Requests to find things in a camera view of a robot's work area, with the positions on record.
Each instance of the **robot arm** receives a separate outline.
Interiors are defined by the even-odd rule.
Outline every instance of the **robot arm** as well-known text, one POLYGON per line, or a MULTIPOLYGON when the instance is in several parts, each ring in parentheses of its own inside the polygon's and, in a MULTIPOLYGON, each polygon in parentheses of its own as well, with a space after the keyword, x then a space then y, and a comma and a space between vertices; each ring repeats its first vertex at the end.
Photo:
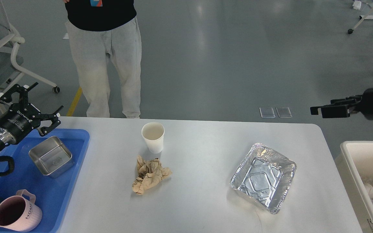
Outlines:
MULTIPOLYGON (((60 106, 53 114, 42 114, 33 104, 28 102, 28 92, 37 86, 34 83, 31 87, 19 86, 18 84, 10 88, 0 98, 0 103, 9 105, 12 102, 12 94, 19 93, 19 102, 9 105, 0 117, 0 152, 9 145, 16 145, 21 142, 33 129, 37 129, 40 136, 45 136, 55 129, 61 122, 58 113, 63 106, 60 106), (51 125, 40 127, 41 121, 50 120, 51 125)), ((0 176, 10 174, 14 171, 14 160, 10 156, 0 156, 0 162, 8 163, 8 170, 0 172, 0 176)))
POLYGON ((368 120, 373 120, 373 88, 368 88, 362 95, 345 99, 332 99, 330 105, 311 107, 311 115, 323 118, 344 118, 361 112, 368 120))

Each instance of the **gray sweatpants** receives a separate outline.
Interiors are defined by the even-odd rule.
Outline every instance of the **gray sweatpants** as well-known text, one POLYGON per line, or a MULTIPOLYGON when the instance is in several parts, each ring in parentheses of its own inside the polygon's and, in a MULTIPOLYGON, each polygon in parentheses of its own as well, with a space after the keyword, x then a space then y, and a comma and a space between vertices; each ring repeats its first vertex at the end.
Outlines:
POLYGON ((84 31, 69 21, 65 26, 80 87, 89 103, 87 116, 110 117, 107 75, 110 59, 120 77, 122 112, 127 118, 138 117, 141 114, 142 42, 136 17, 110 31, 84 31))

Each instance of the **caster wheel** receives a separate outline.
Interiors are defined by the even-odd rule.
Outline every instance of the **caster wheel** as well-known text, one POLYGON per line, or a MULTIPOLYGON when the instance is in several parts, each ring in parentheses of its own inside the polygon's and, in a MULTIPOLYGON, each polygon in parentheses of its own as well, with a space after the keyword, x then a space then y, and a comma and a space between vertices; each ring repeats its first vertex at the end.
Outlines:
POLYGON ((59 93, 60 92, 60 88, 59 87, 53 87, 53 92, 54 93, 59 93))

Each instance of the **plastic bin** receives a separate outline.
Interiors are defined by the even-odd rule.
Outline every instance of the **plastic bin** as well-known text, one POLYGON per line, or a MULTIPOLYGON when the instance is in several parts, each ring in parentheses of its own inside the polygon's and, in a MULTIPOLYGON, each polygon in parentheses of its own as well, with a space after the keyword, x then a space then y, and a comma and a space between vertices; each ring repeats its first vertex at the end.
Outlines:
POLYGON ((336 167, 364 233, 373 233, 373 205, 363 182, 373 186, 373 141, 346 141, 336 167))

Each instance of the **pink mug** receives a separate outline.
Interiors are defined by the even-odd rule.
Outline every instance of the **pink mug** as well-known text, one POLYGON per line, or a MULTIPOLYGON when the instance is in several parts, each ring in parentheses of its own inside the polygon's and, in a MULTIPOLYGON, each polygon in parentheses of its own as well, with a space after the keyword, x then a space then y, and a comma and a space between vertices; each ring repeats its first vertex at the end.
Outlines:
POLYGON ((0 204, 0 227, 21 232, 34 229, 43 217, 41 209, 34 202, 35 195, 25 189, 5 199, 0 204))

